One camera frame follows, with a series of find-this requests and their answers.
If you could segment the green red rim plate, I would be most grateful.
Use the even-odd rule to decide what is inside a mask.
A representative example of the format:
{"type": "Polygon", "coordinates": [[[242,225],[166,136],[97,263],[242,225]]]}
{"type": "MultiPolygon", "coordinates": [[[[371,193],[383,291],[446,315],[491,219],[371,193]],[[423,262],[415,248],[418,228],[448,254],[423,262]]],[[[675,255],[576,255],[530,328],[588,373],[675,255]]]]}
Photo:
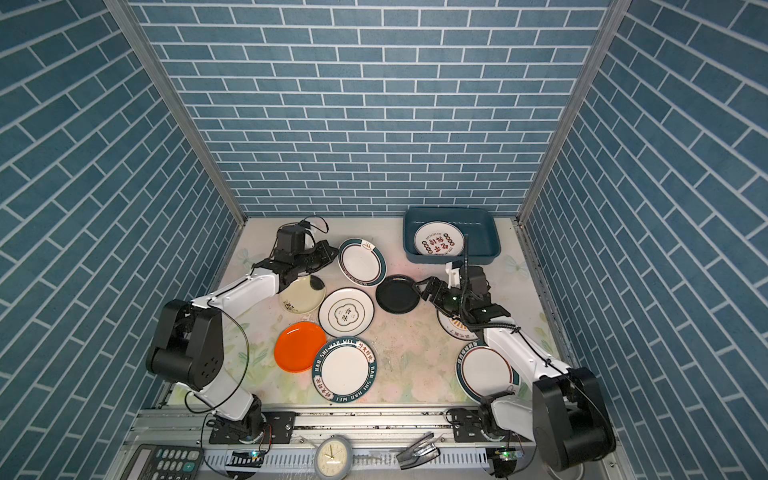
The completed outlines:
{"type": "Polygon", "coordinates": [[[460,350],[455,370],[460,387],[477,403],[496,393],[517,394],[521,386],[519,374],[502,355],[479,341],[460,350]]]}

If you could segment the small green rim plate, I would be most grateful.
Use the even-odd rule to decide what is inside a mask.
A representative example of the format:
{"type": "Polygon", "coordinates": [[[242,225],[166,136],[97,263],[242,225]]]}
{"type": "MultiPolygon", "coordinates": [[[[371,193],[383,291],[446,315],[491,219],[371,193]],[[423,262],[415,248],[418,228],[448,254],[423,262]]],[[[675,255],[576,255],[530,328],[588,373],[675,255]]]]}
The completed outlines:
{"type": "Polygon", "coordinates": [[[362,287],[374,287],[387,276],[387,265],[381,251],[371,242],[351,238],[340,248],[338,264],[343,275],[362,287]]]}

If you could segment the white plate red characters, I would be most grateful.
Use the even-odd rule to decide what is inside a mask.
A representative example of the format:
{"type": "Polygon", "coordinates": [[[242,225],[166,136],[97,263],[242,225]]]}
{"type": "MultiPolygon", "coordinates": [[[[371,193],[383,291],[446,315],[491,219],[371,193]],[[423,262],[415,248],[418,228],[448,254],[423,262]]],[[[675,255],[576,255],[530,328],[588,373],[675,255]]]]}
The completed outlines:
{"type": "Polygon", "coordinates": [[[453,224],[433,221],[420,226],[414,234],[417,252],[425,256],[458,256],[464,249],[463,233],[453,224]]]}

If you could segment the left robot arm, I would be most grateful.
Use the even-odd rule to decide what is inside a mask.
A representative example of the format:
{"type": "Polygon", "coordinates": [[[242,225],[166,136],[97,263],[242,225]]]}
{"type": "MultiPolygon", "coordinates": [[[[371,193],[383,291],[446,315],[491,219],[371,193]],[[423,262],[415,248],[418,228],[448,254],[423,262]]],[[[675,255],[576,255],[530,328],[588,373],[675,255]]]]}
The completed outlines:
{"type": "Polygon", "coordinates": [[[261,400],[242,386],[245,376],[234,378],[224,367],[223,322],[231,321],[246,337],[239,315],[333,263],[339,249],[316,240],[314,227],[308,219],[282,225],[269,256],[246,275],[192,301],[171,300],[161,309],[147,370],[186,387],[235,444],[263,440],[266,420],[261,400]]]}

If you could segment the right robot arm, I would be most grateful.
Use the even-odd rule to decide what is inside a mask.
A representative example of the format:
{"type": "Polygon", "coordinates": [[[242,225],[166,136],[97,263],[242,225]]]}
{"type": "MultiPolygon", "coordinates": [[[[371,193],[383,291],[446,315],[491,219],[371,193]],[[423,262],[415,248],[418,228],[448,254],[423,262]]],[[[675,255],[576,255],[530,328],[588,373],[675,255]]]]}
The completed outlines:
{"type": "Polygon", "coordinates": [[[595,375],[556,359],[514,323],[510,312],[492,301],[480,266],[455,261],[446,271],[446,281],[431,276],[416,282],[414,291],[500,354],[531,391],[529,400],[509,387],[483,396],[484,433],[533,440],[543,462],[557,472],[613,453],[616,435],[595,375]]]}

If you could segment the teal plastic bin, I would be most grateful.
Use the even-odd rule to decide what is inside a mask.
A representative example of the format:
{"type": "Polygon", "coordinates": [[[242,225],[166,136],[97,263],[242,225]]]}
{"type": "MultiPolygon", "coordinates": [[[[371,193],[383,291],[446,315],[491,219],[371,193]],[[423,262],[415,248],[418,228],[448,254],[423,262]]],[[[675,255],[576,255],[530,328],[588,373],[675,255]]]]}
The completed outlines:
{"type": "Polygon", "coordinates": [[[460,260],[458,256],[425,256],[414,245],[416,230],[425,223],[439,221],[456,226],[469,235],[469,260],[472,264],[488,265],[501,253],[501,243],[493,217],[478,208],[411,207],[403,217],[403,249],[407,259],[416,264],[442,264],[460,260]]]}

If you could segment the orange sunburst plate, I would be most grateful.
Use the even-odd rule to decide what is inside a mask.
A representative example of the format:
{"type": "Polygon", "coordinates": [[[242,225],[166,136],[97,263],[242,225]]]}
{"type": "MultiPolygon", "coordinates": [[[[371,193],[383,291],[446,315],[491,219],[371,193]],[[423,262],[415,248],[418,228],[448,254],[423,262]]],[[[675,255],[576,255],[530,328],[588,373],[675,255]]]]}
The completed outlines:
{"type": "Polygon", "coordinates": [[[478,339],[477,335],[471,332],[459,320],[446,316],[439,310],[436,313],[439,325],[451,337],[465,342],[472,342],[478,339]]]}

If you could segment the cream plate with dark spot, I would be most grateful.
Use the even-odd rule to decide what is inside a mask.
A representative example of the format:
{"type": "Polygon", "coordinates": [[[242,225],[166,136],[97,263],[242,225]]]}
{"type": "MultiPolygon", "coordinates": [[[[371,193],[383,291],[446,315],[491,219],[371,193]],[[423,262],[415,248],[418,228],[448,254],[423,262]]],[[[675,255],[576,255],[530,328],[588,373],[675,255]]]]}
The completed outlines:
{"type": "Polygon", "coordinates": [[[326,286],[315,275],[300,277],[278,295],[284,310],[305,314],[317,309],[326,297],[326,286]]]}

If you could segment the black plate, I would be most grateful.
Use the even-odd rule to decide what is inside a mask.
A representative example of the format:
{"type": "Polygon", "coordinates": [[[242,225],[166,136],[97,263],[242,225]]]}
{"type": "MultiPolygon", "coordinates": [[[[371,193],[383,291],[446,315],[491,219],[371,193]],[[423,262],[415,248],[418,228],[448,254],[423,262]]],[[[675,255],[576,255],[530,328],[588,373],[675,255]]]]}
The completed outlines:
{"type": "Polygon", "coordinates": [[[391,314],[406,314],[415,309],[421,298],[414,288],[415,281],[406,275],[386,277],[376,288],[379,307],[391,314]]]}

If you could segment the white plate flower outline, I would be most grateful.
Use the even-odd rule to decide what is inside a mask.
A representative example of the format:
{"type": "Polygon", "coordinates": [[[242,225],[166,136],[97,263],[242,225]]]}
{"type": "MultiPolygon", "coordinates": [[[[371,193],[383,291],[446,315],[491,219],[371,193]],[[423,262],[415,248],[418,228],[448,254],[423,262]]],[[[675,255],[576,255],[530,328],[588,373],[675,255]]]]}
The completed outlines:
{"type": "Polygon", "coordinates": [[[318,323],[332,337],[358,336],[372,324],[374,302],[357,288],[341,288],[330,293],[318,310],[318,323]]]}

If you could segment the green rim lettered plate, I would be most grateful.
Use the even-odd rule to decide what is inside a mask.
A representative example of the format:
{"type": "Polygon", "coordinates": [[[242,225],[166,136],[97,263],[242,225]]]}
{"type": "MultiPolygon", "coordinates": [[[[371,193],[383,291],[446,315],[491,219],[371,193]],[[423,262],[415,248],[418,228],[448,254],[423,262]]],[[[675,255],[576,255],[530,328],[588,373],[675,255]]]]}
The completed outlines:
{"type": "Polygon", "coordinates": [[[373,386],[378,363],[373,348],[358,337],[339,337],[317,353],[312,382],[318,394],[332,403],[350,403],[373,386]]]}

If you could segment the black stapler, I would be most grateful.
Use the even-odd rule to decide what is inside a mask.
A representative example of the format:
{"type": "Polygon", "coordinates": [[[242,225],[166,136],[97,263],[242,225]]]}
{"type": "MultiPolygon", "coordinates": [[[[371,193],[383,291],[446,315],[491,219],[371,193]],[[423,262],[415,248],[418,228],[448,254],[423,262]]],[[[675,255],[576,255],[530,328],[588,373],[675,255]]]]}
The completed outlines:
{"type": "Polygon", "coordinates": [[[409,470],[437,459],[440,454],[435,445],[435,435],[430,432],[398,453],[396,460],[401,470],[409,470]]]}

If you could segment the white analog clock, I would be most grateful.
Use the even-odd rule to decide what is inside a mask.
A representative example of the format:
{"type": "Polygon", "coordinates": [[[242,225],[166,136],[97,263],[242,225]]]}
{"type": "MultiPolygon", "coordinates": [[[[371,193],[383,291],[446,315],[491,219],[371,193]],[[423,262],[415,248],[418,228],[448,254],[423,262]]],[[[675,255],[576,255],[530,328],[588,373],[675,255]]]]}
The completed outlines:
{"type": "Polygon", "coordinates": [[[316,449],[314,469],[323,480],[345,479],[352,467],[353,449],[342,436],[328,438],[316,449]]]}

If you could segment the black calculator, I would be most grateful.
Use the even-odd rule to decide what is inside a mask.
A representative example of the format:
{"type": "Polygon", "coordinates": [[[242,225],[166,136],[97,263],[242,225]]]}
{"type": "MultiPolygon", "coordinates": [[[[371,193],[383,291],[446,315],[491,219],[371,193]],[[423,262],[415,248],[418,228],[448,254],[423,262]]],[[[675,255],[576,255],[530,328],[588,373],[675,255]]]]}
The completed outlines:
{"type": "Polygon", "coordinates": [[[197,447],[141,444],[122,472],[121,480],[195,479],[203,462],[197,447]]]}

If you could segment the aluminium rail base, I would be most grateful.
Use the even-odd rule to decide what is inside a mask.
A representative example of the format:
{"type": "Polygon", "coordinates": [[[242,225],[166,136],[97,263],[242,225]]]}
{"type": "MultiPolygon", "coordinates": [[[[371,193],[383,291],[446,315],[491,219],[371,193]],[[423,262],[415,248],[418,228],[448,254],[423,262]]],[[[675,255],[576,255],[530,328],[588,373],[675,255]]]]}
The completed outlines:
{"type": "Polygon", "coordinates": [[[614,455],[561,472],[545,464],[533,440],[515,433],[492,437],[471,404],[365,405],[351,408],[269,407],[265,437],[235,444],[216,420],[182,409],[143,410],[108,471],[120,479],[141,444],[197,447],[195,479],[315,479],[316,449],[342,436],[353,449],[350,479],[620,479],[614,455]],[[396,455],[427,433],[440,456],[401,470],[396,455]]]}

